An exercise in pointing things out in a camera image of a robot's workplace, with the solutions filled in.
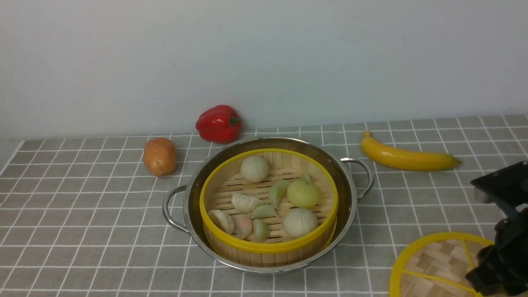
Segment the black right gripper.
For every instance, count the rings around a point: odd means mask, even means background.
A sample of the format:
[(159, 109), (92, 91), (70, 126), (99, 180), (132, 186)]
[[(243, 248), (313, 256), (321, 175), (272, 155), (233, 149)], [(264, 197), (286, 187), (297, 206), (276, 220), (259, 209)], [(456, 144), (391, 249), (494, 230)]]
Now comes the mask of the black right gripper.
[(528, 284), (528, 165), (521, 161), (473, 179), (474, 197), (495, 204), (505, 215), (495, 225), (494, 242), (477, 254), (465, 276), (483, 296), (517, 296)]

